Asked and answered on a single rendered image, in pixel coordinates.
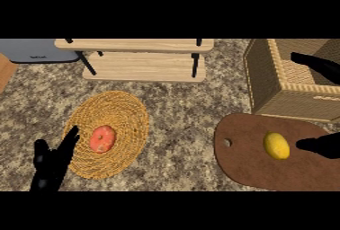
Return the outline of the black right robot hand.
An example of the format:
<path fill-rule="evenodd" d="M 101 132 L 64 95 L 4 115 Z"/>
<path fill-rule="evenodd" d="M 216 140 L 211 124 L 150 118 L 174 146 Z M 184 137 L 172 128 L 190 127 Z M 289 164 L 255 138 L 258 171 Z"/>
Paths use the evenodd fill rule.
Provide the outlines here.
<path fill-rule="evenodd" d="M 296 52 L 292 53 L 292 60 L 313 68 L 333 83 L 340 84 L 340 64 Z M 296 147 L 329 159 L 340 159 L 340 132 L 318 138 L 301 139 L 296 142 Z"/>

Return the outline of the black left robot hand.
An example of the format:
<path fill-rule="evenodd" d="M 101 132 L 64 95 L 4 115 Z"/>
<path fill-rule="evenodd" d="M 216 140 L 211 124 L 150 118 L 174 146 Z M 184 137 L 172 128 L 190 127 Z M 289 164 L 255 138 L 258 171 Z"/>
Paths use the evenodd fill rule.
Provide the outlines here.
<path fill-rule="evenodd" d="M 30 192 L 60 191 L 79 139 L 79 127 L 73 126 L 57 149 L 49 148 L 48 142 L 44 139 L 35 141 L 33 166 L 36 173 Z"/>

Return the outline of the yellow lemon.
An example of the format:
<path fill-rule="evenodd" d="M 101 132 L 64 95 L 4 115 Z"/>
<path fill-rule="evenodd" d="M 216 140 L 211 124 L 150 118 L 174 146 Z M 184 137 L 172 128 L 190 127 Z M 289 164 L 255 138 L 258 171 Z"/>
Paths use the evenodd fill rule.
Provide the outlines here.
<path fill-rule="evenodd" d="M 290 145 L 280 133 L 270 132 L 264 138 L 264 147 L 268 155 L 277 160 L 286 160 L 290 157 Z"/>

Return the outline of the brown wooden cutting board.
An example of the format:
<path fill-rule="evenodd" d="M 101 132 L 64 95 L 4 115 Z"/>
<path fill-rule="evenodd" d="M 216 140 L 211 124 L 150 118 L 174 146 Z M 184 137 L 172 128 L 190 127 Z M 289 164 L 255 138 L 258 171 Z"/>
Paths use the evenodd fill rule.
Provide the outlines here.
<path fill-rule="evenodd" d="M 292 145 L 286 160 L 267 153 L 264 137 L 270 132 L 280 133 Z M 268 190 L 340 190 L 340 159 L 327 159 L 295 146 L 298 140 L 326 134 L 305 121 L 230 114 L 216 126 L 215 136 L 224 173 L 240 184 Z"/>

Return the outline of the square wicker basket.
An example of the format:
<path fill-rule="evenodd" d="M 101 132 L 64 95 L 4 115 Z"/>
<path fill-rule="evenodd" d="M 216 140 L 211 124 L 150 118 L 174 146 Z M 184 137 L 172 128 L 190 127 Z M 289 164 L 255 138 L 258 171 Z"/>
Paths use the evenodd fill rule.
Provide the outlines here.
<path fill-rule="evenodd" d="M 252 39 L 243 55 L 252 113 L 286 119 L 340 122 L 340 85 L 292 53 L 340 64 L 340 39 Z"/>

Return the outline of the red-orange round fruit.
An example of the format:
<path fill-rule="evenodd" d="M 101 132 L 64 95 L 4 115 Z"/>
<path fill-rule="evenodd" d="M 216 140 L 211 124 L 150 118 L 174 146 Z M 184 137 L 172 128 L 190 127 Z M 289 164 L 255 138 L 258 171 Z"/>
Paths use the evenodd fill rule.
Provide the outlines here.
<path fill-rule="evenodd" d="M 94 131 L 91 141 L 89 141 L 91 149 L 97 153 L 103 154 L 112 150 L 114 143 L 116 143 L 116 131 L 113 127 L 109 125 L 98 127 Z"/>

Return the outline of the round woven straw placemat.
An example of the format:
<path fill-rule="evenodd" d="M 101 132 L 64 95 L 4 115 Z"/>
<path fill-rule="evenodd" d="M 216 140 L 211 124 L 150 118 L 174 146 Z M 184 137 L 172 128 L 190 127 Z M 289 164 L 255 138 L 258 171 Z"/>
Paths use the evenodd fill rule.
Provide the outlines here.
<path fill-rule="evenodd" d="M 97 153 L 89 142 L 94 131 L 112 126 L 116 142 L 106 153 Z M 92 96 L 78 107 L 64 126 L 66 137 L 79 127 L 70 169 L 86 179 L 106 179 L 120 173 L 135 162 L 150 135 L 150 114 L 140 98 L 123 91 L 109 91 Z"/>

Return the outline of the brown wooden block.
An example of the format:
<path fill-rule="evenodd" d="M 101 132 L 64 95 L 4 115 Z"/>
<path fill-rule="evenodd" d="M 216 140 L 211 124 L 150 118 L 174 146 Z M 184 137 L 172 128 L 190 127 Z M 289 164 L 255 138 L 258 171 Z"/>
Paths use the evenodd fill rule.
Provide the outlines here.
<path fill-rule="evenodd" d="M 0 93 L 7 89 L 7 84 L 18 69 L 18 65 L 10 61 L 0 53 Z"/>

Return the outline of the pale wooden tiered shelf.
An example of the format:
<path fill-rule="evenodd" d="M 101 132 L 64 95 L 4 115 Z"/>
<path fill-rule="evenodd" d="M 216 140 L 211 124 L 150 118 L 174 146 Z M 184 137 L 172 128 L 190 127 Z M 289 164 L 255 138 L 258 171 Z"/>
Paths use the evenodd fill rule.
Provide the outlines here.
<path fill-rule="evenodd" d="M 57 39 L 69 51 L 92 51 L 85 58 L 86 80 L 200 83 L 214 39 Z"/>

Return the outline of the grey rounded appliance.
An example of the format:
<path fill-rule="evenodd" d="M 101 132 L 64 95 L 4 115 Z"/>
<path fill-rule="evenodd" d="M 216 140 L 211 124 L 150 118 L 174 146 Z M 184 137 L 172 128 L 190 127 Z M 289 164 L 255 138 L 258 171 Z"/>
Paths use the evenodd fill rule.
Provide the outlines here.
<path fill-rule="evenodd" d="M 75 51 L 63 50 L 55 39 L 0 39 L 0 53 L 15 64 L 54 64 L 76 62 Z"/>

